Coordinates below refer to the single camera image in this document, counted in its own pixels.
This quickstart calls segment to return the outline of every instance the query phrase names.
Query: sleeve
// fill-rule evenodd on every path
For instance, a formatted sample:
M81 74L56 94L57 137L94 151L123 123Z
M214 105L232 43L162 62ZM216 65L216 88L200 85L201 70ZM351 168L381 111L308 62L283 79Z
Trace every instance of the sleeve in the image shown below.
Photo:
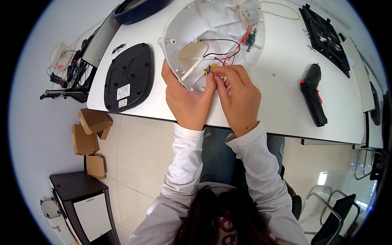
M174 237L199 187L203 140L204 130L194 131L174 124L174 156L164 177L162 192L128 244L167 244Z
M284 244L309 244L291 212L287 186L278 175L276 157L268 151L264 126L259 123L239 138L230 134L226 144L244 163L249 194L256 202L258 211L269 219L271 234Z

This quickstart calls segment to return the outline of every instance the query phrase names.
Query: white cabinet door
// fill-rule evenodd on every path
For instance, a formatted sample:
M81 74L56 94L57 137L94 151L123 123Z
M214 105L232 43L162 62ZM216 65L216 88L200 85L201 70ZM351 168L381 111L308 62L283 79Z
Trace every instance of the white cabinet door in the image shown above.
M76 202L74 207L89 241L97 239L112 229L104 193Z

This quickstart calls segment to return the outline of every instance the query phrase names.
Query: long dark hair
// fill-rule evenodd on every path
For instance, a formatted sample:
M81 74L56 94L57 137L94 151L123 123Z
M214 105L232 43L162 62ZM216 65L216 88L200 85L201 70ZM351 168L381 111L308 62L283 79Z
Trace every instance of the long dark hair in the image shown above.
M171 245L216 245L217 217L223 210L230 212L237 228L238 244L276 245L269 236L266 220L257 211L247 190L233 188L216 196L209 186L198 191Z

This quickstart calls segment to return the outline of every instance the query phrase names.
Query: hand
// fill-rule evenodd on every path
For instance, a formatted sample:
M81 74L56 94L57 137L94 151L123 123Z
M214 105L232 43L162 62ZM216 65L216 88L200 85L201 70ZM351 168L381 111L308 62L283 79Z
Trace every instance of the hand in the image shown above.
M212 71L218 85L218 93L227 122L237 137L241 137L254 129L259 122L261 93L250 80L248 73L241 65L216 67Z
M163 62L161 75L167 85L167 105L178 125L187 129L203 130L216 90L214 75L210 73L207 76L207 86L201 94L192 94L181 85L166 60Z

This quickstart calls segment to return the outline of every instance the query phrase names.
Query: sticker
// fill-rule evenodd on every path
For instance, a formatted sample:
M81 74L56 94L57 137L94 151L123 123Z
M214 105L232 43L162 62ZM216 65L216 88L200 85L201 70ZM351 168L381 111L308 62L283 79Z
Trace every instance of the sticker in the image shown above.
M120 101L118 102L118 107L121 108L121 107L123 107L123 106L126 106L126 105L127 105L127 100L128 100L128 99L120 100Z
M128 97L130 95L130 90L131 84L127 84L119 89L117 89L117 100L120 100L122 98Z

